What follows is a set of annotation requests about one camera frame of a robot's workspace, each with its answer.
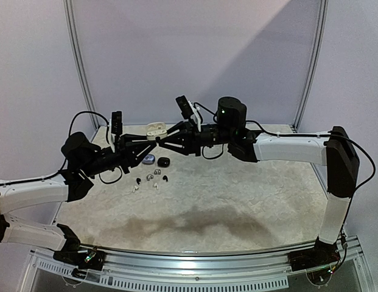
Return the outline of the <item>cream earbud charging case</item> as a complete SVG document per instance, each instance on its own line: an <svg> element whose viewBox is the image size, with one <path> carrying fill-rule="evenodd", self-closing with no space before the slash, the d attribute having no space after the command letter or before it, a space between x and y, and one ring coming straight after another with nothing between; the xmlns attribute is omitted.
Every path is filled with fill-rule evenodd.
<svg viewBox="0 0 378 292"><path fill-rule="evenodd" d="M149 123L145 126L145 132L148 141L155 141L156 138L164 139L168 135L164 122Z"/></svg>

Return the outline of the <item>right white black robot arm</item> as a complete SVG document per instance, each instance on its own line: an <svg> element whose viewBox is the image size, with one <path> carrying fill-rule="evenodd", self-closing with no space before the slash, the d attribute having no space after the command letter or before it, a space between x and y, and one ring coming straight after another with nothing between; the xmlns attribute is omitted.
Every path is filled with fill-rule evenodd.
<svg viewBox="0 0 378 292"><path fill-rule="evenodd" d="M356 191L360 159L343 127L308 134L271 133L246 127L247 107L235 97L221 97L214 124L201 124L194 104L177 97L184 120L156 137L159 146L183 155L200 155L203 147L226 144L243 162L296 161L327 168L328 199L318 242L333 245Z"/></svg>

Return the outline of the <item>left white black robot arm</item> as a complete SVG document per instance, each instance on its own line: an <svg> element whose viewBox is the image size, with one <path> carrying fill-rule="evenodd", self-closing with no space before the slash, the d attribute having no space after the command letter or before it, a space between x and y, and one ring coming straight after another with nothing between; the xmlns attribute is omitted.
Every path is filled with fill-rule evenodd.
<svg viewBox="0 0 378 292"><path fill-rule="evenodd" d="M28 182L9 181L0 187L0 243L22 243L55 252L77 252L80 240L66 225L45 225L11 216L24 207L81 200L93 187L92 180L107 170L128 173L156 147L146 136L123 134L105 148L90 143L82 132L71 134L61 152L66 169L51 178Z"/></svg>

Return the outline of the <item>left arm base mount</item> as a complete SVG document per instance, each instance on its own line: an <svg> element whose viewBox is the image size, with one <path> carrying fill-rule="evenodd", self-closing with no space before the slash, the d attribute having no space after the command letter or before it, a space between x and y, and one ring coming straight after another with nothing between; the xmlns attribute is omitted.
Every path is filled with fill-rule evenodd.
<svg viewBox="0 0 378 292"><path fill-rule="evenodd" d="M74 265L78 269L93 269L101 271L103 269L106 252L97 247L82 248L79 245L65 245L60 251L55 251L53 259L69 265Z"/></svg>

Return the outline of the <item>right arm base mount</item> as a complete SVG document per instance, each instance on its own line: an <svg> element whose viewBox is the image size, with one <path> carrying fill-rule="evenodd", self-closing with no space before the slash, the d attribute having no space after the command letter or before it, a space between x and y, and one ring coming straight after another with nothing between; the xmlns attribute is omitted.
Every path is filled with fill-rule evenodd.
<svg viewBox="0 0 378 292"><path fill-rule="evenodd" d="M342 262L337 244L327 244L321 241L316 241L312 248L288 253L287 259L292 271L322 268Z"/></svg>

